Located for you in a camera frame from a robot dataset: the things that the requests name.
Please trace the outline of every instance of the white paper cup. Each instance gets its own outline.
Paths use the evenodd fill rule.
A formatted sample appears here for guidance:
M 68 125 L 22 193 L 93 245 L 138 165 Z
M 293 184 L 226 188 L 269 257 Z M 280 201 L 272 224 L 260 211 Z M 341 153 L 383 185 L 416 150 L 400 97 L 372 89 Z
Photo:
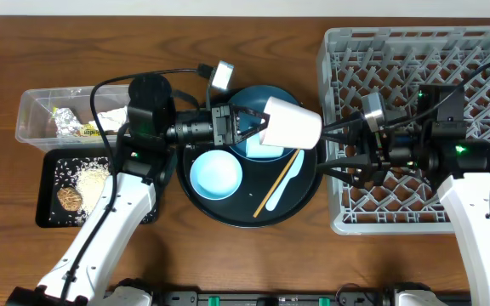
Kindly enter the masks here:
M 321 116 L 311 110 L 270 97 L 264 113 L 270 120 L 268 128 L 259 133 L 261 145 L 308 150 L 321 137 Z
M 276 158 L 282 155 L 284 148 L 260 144 L 260 135 L 247 138 L 246 155 L 248 158 Z

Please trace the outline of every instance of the light blue bowl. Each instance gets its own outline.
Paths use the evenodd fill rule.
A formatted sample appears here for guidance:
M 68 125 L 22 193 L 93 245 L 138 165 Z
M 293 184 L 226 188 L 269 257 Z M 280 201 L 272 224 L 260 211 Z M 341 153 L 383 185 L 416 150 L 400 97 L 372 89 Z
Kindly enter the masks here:
M 192 188 L 208 200 L 222 200 L 231 196 L 239 188 L 242 178 L 239 161 L 223 150 L 201 154 L 191 168 Z

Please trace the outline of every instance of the green led light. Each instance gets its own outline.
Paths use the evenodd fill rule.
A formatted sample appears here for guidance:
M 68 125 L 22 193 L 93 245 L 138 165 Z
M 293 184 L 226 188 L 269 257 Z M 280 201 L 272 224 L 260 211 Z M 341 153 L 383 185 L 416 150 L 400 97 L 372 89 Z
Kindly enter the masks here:
M 209 297 L 208 306 L 220 306 L 220 297 Z
M 330 306 L 330 298 L 328 297 L 320 297 L 319 298 L 319 306 Z
M 455 146 L 455 150 L 457 151 L 457 154 L 461 154 L 462 152 L 466 151 L 466 148 L 462 145 L 457 145 Z

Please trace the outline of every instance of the blue plate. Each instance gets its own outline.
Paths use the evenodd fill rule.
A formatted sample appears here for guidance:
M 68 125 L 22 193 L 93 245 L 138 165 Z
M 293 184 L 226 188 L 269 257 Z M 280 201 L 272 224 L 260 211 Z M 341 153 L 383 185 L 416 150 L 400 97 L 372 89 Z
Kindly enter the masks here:
M 201 154 L 192 164 L 191 185 L 208 200 L 231 196 L 242 183 L 243 171 L 237 158 L 223 150 Z
M 269 85 L 256 85 L 249 88 L 245 88 L 236 93 L 231 97 L 230 103 L 238 106 L 245 106 L 255 111 L 264 111 L 265 104 L 268 102 L 270 97 L 275 97 L 281 100 L 285 100 L 295 105 L 299 105 L 298 101 L 288 92 Z M 251 126 L 260 124 L 260 119 L 254 116 L 240 114 L 239 129 L 240 131 L 246 131 Z M 293 149 L 285 149 L 282 155 L 274 158 L 247 158 L 247 145 L 246 141 L 242 141 L 239 144 L 230 147 L 239 156 L 248 159 L 253 162 L 273 162 L 280 158 L 283 158 L 290 154 Z

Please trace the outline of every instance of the cookie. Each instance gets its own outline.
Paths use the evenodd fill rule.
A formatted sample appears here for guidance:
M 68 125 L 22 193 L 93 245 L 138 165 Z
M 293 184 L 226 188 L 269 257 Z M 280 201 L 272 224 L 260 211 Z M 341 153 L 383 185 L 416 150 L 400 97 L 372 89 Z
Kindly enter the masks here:
M 72 187 L 66 187 L 58 190 L 56 194 L 61 206 L 69 212 L 75 212 L 83 203 L 83 199 L 78 192 Z

